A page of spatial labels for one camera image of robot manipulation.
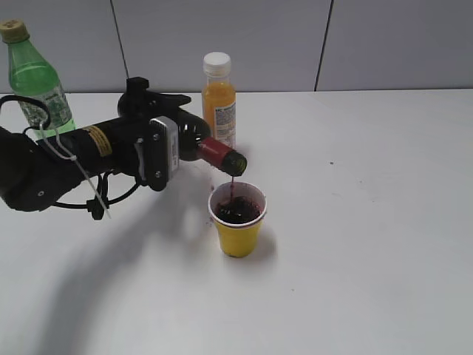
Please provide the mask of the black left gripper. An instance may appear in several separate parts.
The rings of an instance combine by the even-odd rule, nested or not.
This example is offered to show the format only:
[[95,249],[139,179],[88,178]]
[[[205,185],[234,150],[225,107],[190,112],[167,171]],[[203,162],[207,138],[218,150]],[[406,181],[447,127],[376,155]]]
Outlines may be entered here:
[[164,94],[149,90],[149,81],[142,77],[128,78],[126,91],[118,101],[118,118],[112,122],[121,152],[115,155],[122,163],[125,158],[133,160],[127,167],[141,186],[147,186],[138,173],[138,157],[135,143],[143,137],[144,126],[152,118],[166,116],[172,120],[173,109],[189,104],[191,98],[183,94]]

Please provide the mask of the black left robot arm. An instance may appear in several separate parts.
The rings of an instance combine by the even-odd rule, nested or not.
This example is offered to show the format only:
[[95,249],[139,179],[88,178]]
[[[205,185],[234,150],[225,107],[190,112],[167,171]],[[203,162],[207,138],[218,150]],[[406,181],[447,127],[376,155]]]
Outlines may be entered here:
[[177,121],[186,95],[153,92],[144,78],[127,81],[118,118],[33,141],[1,130],[1,198],[11,209],[55,205],[87,178],[125,174],[160,192],[179,163]]

